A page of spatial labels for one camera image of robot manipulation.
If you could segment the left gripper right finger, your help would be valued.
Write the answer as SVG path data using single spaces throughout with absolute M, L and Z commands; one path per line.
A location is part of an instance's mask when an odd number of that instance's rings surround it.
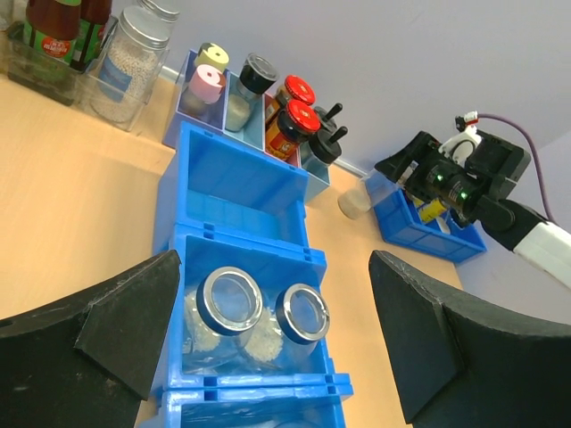
M 416 427 L 567 427 L 570 328 L 373 251 L 368 271 L 401 411 Z

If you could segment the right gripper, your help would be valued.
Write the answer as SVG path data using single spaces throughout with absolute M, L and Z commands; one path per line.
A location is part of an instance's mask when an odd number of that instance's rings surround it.
M 421 149 L 417 144 L 408 144 L 378 161 L 374 169 L 392 183 L 404 185 L 420 200 L 439 200 L 460 226 L 477 221 L 487 226 L 512 226 L 516 215 L 506 200 L 527 169 L 531 155 L 497 136 L 483 131 L 478 135 L 482 137 L 480 145 L 462 165 L 429 143 Z

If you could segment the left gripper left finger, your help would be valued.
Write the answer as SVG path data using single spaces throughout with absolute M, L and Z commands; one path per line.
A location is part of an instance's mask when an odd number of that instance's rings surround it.
M 3 427 L 132 427 L 178 293 L 165 251 L 1 322 Z

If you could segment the lidded glass jar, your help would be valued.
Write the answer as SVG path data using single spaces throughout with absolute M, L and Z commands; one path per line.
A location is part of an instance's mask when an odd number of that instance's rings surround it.
M 356 219 L 390 196 L 395 189 L 395 184 L 383 175 L 368 175 L 338 197 L 338 206 L 347 218 Z

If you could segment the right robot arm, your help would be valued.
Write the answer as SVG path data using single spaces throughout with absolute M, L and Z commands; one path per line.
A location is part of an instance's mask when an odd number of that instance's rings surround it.
M 456 162 L 427 132 L 419 132 L 375 170 L 397 183 L 417 166 L 402 187 L 423 202 L 438 199 L 461 227 L 480 222 L 506 250 L 559 283 L 570 285 L 570 233 L 525 205 L 508 199 L 530 163 L 531 155 L 502 138 L 476 132 L 479 144 Z

